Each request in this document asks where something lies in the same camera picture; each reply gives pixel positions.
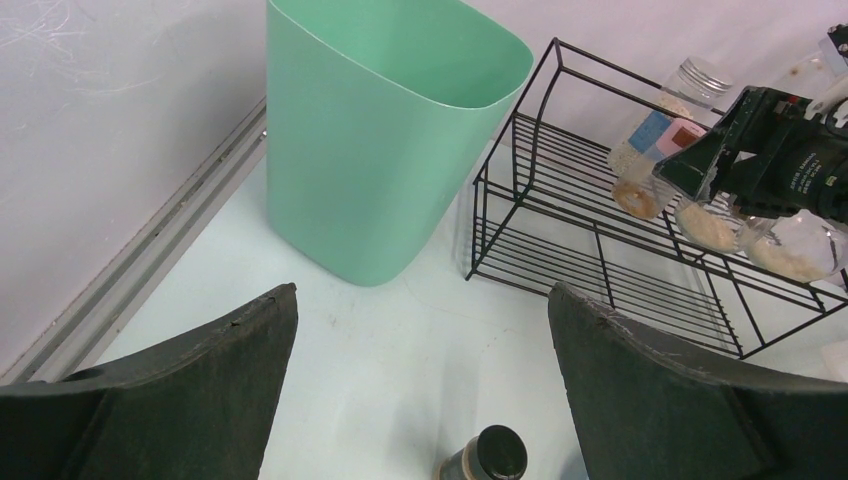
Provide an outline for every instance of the wall baseboard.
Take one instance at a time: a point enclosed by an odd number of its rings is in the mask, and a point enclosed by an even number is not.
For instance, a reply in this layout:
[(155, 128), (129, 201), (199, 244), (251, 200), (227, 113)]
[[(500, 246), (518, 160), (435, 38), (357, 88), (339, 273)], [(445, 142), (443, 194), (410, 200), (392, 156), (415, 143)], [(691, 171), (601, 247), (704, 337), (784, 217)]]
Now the wall baseboard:
[(262, 100), (12, 367), (0, 385), (88, 368), (265, 155)]

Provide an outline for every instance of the white floor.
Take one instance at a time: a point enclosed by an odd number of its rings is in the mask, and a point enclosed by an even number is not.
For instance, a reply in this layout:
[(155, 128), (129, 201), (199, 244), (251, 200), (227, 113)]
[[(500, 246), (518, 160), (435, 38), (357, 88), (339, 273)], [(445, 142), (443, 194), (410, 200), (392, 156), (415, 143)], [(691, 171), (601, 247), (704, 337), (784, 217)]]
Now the white floor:
[[(271, 231), (263, 162), (100, 362), (294, 282), (300, 323), (261, 478), (430, 479), (434, 464), (500, 423), (525, 440), (526, 478), (583, 479), (546, 300), (463, 279), (470, 219), (464, 191), (398, 278), (355, 287)], [(841, 317), (755, 356), (754, 363), (827, 377), (819, 349), (848, 339)]]

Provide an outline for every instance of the jar of beige granules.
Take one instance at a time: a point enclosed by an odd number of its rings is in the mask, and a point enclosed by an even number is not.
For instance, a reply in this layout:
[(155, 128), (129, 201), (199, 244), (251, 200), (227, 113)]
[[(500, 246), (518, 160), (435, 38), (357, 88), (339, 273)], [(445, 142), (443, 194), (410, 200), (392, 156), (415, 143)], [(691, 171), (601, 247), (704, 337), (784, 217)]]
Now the jar of beige granules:
[(666, 156), (657, 149), (657, 142), (673, 127), (675, 118), (713, 123), (717, 117), (710, 109), (732, 85), (728, 74), (702, 58), (689, 57), (680, 65), (656, 100), (676, 116), (651, 111), (607, 157), (610, 168), (619, 176), (612, 195), (624, 211), (647, 220), (668, 205), (675, 195), (673, 187), (652, 174), (654, 165)]
[(745, 254), (758, 267), (809, 283), (845, 267), (848, 236), (808, 210), (801, 210), (780, 220), (766, 236), (746, 247)]
[(725, 254), (754, 244), (777, 222), (737, 213), (730, 196), (723, 192), (705, 205), (681, 199), (674, 209), (674, 220), (687, 240)]

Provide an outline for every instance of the white wall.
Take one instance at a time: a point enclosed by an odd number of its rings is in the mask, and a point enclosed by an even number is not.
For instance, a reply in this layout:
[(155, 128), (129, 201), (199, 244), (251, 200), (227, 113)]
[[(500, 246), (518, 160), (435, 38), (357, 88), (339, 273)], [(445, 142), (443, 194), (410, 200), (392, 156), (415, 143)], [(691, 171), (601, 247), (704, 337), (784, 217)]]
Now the white wall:
[(0, 2), (0, 372), (261, 100), (264, 15)]
[[(724, 66), (737, 81), (725, 107), (741, 87), (767, 85), (812, 53), (828, 27), (848, 23), (846, 0), (466, 1), (523, 38), (537, 60), (558, 36), (663, 82), (686, 56), (703, 56)], [(586, 67), (588, 62), (573, 54), (565, 60), (619, 88), (635, 85), (609, 69)], [(542, 92), (532, 93), (529, 104), (538, 105)], [(632, 102), (570, 79), (560, 82), (545, 119), (610, 144), (620, 140), (633, 108)]]

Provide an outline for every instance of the black wire rack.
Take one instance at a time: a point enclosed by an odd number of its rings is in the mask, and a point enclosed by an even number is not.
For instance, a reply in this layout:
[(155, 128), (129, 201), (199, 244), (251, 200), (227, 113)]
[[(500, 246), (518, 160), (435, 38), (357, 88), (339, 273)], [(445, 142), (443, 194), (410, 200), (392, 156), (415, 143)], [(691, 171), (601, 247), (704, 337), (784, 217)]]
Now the black wire rack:
[[(552, 53), (555, 72), (547, 86), (543, 85), (541, 104), (535, 115), (522, 113), (527, 93), (543, 67), (550, 66)], [(758, 268), (742, 255), (723, 255), (690, 243), (675, 224), (674, 202), (650, 221), (621, 211), (609, 193), (616, 179), (606, 162), (609, 148), (543, 121), (554, 87), (563, 78), (573, 77), (667, 115), (678, 115), (570, 68), (563, 60), (566, 53), (638, 84), (661, 88), (555, 38), (474, 180), (474, 238), (467, 279), (477, 275), (545, 296), (554, 283), (564, 280), (632, 318), (741, 359), (848, 305), (848, 298), (838, 289), (798, 283)], [(511, 172), (504, 177), (507, 180), (495, 179), (492, 171), (499, 161), (495, 153), (504, 148), (498, 145), (507, 139), (508, 132)], [(500, 215), (493, 213), (496, 204)], [(593, 244), (590, 251), (536, 232), (529, 223), (517, 221), (522, 212), (587, 233)], [(611, 261), (609, 254), (622, 248), (635, 248), (642, 256), (687, 267), (701, 288), (689, 288)], [(848, 285), (844, 270), (842, 278)], [(719, 283), (723, 285), (722, 294)], [(756, 301), (765, 297), (794, 308), (793, 318), (798, 316), (798, 321), (783, 331), (764, 332), (753, 305), (755, 297)], [(731, 318), (725, 305), (728, 301), (736, 303), (737, 312), (744, 312), (743, 318)], [(739, 333), (743, 327), (751, 332), (744, 342), (744, 335)]]

